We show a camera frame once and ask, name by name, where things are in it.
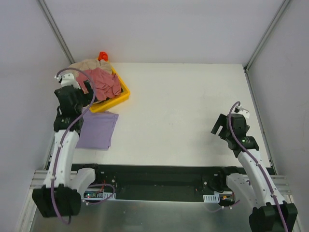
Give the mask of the orange red cloth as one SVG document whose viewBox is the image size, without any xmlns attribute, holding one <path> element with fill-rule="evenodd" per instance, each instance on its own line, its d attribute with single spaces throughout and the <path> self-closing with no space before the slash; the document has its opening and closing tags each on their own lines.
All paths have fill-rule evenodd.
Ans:
<svg viewBox="0 0 309 232">
<path fill-rule="evenodd" d="M 103 61 L 106 61 L 106 62 L 109 61 L 108 54 L 104 51 L 99 52 L 98 60 L 99 61 L 103 60 Z"/>
</svg>

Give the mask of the pink t-shirt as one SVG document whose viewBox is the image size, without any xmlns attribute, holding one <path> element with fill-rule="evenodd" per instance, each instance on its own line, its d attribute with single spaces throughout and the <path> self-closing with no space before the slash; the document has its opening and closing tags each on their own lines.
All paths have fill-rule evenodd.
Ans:
<svg viewBox="0 0 309 232">
<path fill-rule="evenodd" d="M 107 71 L 101 68 L 95 68 L 93 70 L 84 70 L 88 74 L 95 84 L 96 98 L 99 98 L 99 89 L 112 88 L 114 94 L 120 91 L 121 85 L 116 74 L 109 74 Z"/>
</svg>

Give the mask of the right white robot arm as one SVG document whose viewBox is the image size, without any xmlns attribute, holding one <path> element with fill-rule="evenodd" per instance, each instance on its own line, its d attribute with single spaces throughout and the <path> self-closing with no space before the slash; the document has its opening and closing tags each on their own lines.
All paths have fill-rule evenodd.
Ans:
<svg viewBox="0 0 309 232">
<path fill-rule="evenodd" d="M 220 114 L 211 133 L 226 141 L 241 163 L 248 180 L 237 167 L 223 167 L 208 186 L 216 192 L 232 190 L 237 201 L 249 209 L 249 225 L 253 232 L 291 232 L 297 218 L 294 203 L 288 203 L 264 166 L 259 146 L 241 114 Z"/>
</svg>

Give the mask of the purple t-shirt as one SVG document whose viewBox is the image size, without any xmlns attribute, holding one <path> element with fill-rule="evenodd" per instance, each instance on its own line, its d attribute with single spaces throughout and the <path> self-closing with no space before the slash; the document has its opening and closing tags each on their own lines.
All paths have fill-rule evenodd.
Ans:
<svg viewBox="0 0 309 232">
<path fill-rule="evenodd" d="M 76 148 L 108 150 L 119 115 L 111 112 L 84 114 Z"/>
</svg>

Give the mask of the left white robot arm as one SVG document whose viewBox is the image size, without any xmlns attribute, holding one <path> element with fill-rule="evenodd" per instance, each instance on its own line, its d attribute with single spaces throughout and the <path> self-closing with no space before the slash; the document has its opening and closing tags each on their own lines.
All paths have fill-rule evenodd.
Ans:
<svg viewBox="0 0 309 232">
<path fill-rule="evenodd" d="M 59 106 L 54 121 L 53 154 L 42 187 L 33 190 L 32 198 L 43 217 L 70 218 L 79 214 L 86 189 L 99 187 L 102 176 L 86 167 L 71 177 L 73 155 L 83 125 L 83 107 L 89 98 L 73 84 L 62 85 L 55 95 Z"/>
</svg>

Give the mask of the beige t-shirt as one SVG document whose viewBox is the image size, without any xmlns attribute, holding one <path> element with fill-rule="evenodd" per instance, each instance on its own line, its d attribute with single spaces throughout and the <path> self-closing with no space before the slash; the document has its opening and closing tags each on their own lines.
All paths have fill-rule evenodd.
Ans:
<svg viewBox="0 0 309 232">
<path fill-rule="evenodd" d="M 93 70 L 95 68 L 101 68 L 102 70 L 107 71 L 109 74 L 112 74 L 112 66 L 109 62 L 98 59 L 85 59 L 83 61 L 71 64 L 69 68 L 77 68 L 79 70 Z"/>
</svg>

